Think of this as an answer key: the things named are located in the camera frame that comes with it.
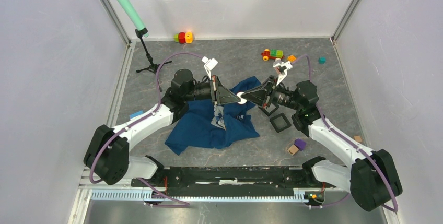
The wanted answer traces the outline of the blue Mickey Mouse t-shirt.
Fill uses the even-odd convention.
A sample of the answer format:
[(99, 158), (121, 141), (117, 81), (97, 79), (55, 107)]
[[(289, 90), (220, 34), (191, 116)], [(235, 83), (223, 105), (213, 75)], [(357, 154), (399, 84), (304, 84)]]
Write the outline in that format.
[(189, 110), (178, 120), (165, 144), (179, 155), (189, 146), (223, 149), (232, 143), (259, 137), (247, 112), (252, 102), (214, 106), (210, 98), (189, 102)]

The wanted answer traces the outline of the colourful toy block train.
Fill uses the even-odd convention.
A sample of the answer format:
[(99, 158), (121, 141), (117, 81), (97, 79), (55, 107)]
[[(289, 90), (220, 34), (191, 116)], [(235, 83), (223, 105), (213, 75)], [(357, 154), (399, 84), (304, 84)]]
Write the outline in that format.
[(264, 61), (276, 60), (277, 58), (279, 59), (285, 58), (283, 50), (278, 50), (278, 49), (264, 49), (263, 52), (261, 53), (261, 56)]

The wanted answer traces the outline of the blue white block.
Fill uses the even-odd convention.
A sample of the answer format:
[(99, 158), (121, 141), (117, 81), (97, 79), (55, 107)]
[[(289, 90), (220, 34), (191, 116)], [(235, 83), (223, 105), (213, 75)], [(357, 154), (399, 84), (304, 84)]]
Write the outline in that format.
[(135, 113), (130, 114), (130, 115), (129, 115), (129, 118), (130, 118), (130, 120), (131, 120), (131, 119), (133, 119), (133, 118), (135, 118), (135, 117), (138, 117), (138, 116), (142, 115), (143, 113), (144, 113), (144, 111), (137, 111), (137, 112), (135, 112)]

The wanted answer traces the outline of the orange toy brick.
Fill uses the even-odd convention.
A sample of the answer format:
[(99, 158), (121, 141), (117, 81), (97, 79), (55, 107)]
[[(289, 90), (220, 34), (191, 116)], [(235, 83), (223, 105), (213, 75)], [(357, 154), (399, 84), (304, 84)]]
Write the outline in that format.
[(297, 58), (296, 58), (296, 56), (294, 56), (294, 55), (289, 55), (289, 56), (287, 56), (287, 61), (289, 61), (289, 62), (294, 62), (295, 60), (296, 60)]

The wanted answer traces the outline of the purple cube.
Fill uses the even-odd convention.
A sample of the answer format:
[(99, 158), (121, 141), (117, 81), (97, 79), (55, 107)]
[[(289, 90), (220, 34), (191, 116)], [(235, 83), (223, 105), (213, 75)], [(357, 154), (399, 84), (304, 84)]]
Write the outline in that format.
[(294, 145), (301, 151), (303, 151), (306, 148), (306, 144), (307, 143), (302, 139), (297, 138), (294, 140)]

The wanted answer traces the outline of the black square frame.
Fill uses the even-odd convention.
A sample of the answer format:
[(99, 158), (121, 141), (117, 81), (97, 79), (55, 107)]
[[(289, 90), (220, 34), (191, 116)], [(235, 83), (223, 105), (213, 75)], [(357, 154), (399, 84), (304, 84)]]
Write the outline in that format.
[(277, 133), (290, 128), (292, 125), (284, 113), (271, 117), (270, 123)]
[(275, 104), (269, 104), (267, 108), (259, 107), (259, 109), (266, 115), (271, 116), (273, 113), (275, 113), (279, 109), (279, 105)]

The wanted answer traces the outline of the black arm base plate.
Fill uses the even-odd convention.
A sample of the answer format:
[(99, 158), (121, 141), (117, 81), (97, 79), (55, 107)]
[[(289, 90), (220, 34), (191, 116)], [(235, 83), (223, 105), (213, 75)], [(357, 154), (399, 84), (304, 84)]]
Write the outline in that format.
[(331, 187), (301, 166), (165, 167), (147, 182), (169, 196), (291, 196), (295, 188)]

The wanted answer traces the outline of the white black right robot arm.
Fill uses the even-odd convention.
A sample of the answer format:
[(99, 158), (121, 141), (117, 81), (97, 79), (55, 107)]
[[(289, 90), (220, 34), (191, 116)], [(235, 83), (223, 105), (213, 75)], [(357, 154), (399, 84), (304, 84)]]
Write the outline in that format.
[(324, 182), (348, 192), (365, 211), (382, 206), (398, 212), (396, 197), (403, 189), (392, 156), (384, 149), (374, 151), (335, 127), (317, 106), (317, 87), (311, 81), (299, 82), (291, 91), (270, 76), (260, 86), (237, 95), (264, 109), (274, 104), (294, 110), (294, 127), (342, 161), (340, 166), (324, 157), (309, 160), (301, 173), (307, 186)]

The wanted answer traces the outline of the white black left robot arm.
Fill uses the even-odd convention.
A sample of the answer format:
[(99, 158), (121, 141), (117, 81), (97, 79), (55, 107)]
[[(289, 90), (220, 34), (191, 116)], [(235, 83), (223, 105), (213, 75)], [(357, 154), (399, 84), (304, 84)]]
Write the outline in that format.
[(84, 157), (91, 183), (114, 185), (122, 179), (143, 178), (151, 186), (160, 185), (164, 172), (159, 164), (153, 158), (131, 157), (130, 151), (152, 133), (181, 119), (190, 101), (206, 99), (215, 106), (244, 101), (224, 87), (217, 76), (197, 82), (190, 70), (180, 69), (160, 102), (149, 111), (114, 127), (99, 126)]

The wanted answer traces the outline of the red green orange toy blocks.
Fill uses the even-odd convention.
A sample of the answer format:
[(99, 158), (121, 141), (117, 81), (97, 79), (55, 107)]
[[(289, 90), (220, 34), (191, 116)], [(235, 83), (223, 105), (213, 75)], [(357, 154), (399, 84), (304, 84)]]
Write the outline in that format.
[(194, 41), (193, 32), (179, 32), (174, 35), (174, 41), (180, 44), (191, 44)]

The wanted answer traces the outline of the black tripod microphone stand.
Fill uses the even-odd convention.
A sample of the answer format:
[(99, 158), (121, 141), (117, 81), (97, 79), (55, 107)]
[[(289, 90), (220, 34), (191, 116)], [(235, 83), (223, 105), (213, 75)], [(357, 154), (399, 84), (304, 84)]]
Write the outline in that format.
[(143, 46), (143, 49), (145, 51), (146, 58), (149, 61), (149, 66), (148, 67), (145, 67), (145, 68), (142, 68), (142, 69), (137, 69), (136, 72), (137, 73), (141, 73), (143, 71), (149, 71), (149, 72), (151, 72), (153, 74), (157, 74), (157, 71), (159, 70), (159, 66), (160, 65), (156, 64), (154, 62), (154, 59), (151, 56), (151, 54), (149, 53), (148, 48), (147, 48), (147, 46), (146, 46), (146, 44), (144, 42), (144, 39), (143, 39), (144, 33), (147, 33), (147, 32), (148, 32), (148, 30), (146, 28), (143, 28), (141, 30), (135, 29), (136, 36), (140, 40), (140, 42), (141, 42), (141, 44)]

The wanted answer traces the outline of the tan wooden cube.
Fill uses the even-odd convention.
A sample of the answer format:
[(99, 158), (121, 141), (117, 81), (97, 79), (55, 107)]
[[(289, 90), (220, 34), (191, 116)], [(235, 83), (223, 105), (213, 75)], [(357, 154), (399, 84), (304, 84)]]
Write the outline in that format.
[(292, 144), (288, 149), (287, 149), (287, 152), (291, 155), (291, 156), (293, 156), (295, 153), (297, 153), (299, 151), (299, 148), (296, 146), (296, 145), (294, 145), (294, 144)]

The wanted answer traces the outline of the teal small cube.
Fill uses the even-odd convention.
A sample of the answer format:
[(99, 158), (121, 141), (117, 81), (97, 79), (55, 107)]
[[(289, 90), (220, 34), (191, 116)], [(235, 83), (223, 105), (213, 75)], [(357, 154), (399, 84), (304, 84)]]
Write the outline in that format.
[(326, 58), (325, 57), (322, 56), (322, 57), (318, 58), (318, 63), (319, 64), (324, 64), (325, 62), (326, 62)]

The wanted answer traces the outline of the mint green microphone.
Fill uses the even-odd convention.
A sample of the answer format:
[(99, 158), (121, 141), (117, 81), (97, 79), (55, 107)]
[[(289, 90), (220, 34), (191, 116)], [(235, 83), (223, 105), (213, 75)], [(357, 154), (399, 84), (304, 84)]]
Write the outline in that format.
[(139, 35), (141, 35), (142, 37), (147, 38), (149, 36), (148, 29), (146, 28), (144, 22), (142, 21), (141, 17), (135, 10), (130, 0), (117, 0), (117, 1), (125, 11), (127, 16), (129, 17), (135, 28), (137, 29), (138, 37)]

